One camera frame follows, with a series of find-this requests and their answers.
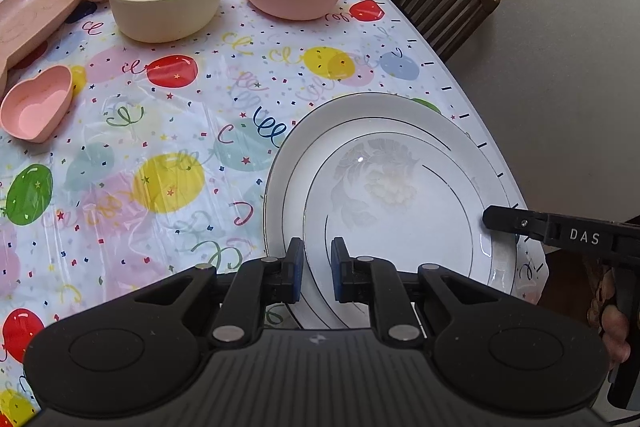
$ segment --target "yellow balloon print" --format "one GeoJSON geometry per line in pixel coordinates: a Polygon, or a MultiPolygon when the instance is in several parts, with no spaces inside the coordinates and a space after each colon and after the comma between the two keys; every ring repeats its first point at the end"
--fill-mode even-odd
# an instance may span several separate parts
{"type": "Polygon", "coordinates": [[[194,156],[169,153],[148,159],[133,180],[133,197],[159,214],[191,203],[204,187],[204,170],[194,156]]]}
{"type": "Polygon", "coordinates": [[[13,389],[5,389],[0,393],[0,410],[15,427],[25,424],[36,414],[31,402],[13,389]]]}
{"type": "Polygon", "coordinates": [[[73,96],[77,96],[86,86],[86,71],[82,66],[71,66],[71,82],[73,83],[73,96]]]}
{"type": "Polygon", "coordinates": [[[349,78],[356,72],[356,66],[349,55],[335,48],[311,48],[302,58],[309,71],[331,80],[349,78]]]}

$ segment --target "tablecloth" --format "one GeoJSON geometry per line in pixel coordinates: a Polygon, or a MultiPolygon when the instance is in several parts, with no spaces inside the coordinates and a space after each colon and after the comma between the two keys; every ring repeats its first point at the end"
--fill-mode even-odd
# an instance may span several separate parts
{"type": "MultiPolygon", "coordinates": [[[[389,0],[340,0],[305,23],[222,0],[202,31],[157,45],[124,38],[108,4],[84,3],[8,86],[54,64],[74,79],[54,136],[36,145],[0,132],[0,425],[37,409],[21,362],[44,326],[196,263],[230,271],[263,256],[273,157],[332,98],[380,91],[427,102],[481,147],[510,204],[524,206],[462,90],[389,0]],[[10,198],[27,190],[33,208],[17,215],[10,198]]],[[[519,241],[517,251],[513,293],[536,302],[542,250],[519,241]]],[[[293,322],[280,305],[267,324],[293,322]]]]}

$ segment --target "hand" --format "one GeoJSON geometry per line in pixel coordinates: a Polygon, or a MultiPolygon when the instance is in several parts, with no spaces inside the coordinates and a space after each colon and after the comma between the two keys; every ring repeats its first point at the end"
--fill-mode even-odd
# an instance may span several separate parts
{"type": "Polygon", "coordinates": [[[609,353],[610,369],[617,363],[625,362],[631,353],[631,347],[626,342],[629,334],[629,321],[625,315],[617,307],[610,304],[604,308],[602,317],[600,316],[604,303],[611,299],[615,293],[616,285],[613,280],[613,272],[609,270],[598,285],[587,315],[591,326],[595,328],[602,326],[602,330],[604,330],[602,342],[609,353]]]}
{"type": "Polygon", "coordinates": [[[625,362],[631,353],[631,346],[626,342],[629,321],[618,308],[610,304],[602,312],[602,329],[604,329],[602,341],[609,351],[612,369],[614,364],[625,362]]]}

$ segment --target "pink divided tray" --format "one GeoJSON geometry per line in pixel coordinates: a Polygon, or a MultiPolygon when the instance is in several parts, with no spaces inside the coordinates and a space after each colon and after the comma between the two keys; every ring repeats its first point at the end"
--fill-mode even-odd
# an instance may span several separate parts
{"type": "Polygon", "coordinates": [[[0,98],[6,85],[7,70],[42,44],[64,22],[80,1],[0,1],[0,98]]]}

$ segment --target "white plate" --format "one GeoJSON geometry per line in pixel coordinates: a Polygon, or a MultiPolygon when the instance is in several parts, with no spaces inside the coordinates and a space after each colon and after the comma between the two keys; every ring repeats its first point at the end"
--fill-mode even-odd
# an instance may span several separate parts
{"type": "MultiPolygon", "coordinates": [[[[469,179],[482,206],[507,205],[495,171],[455,124],[412,100],[382,93],[357,93],[332,100],[301,120],[274,160],[266,185],[264,231],[267,252],[280,256],[291,237],[303,237],[306,197],[324,162],[350,140],[376,132],[414,136],[444,152],[469,179]]],[[[490,286],[510,293],[515,274],[513,235],[491,233],[490,286]]],[[[429,243],[424,245],[428,251],[429,243]]],[[[305,260],[302,297],[291,310],[305,328],[340,328],[344,323],[316,285],[305,260]]]]}
{"type": "Polygon", "coordinates": [[[366,307],[334,300],[330,250],[393,261],[401,271],[436,263],[486,283],[491,235],[465,173],[433,145],[391,132],[360,136],[322,165],[306,199],[306,260],[324,300],[345,326],[369,326],[366,307]]]}

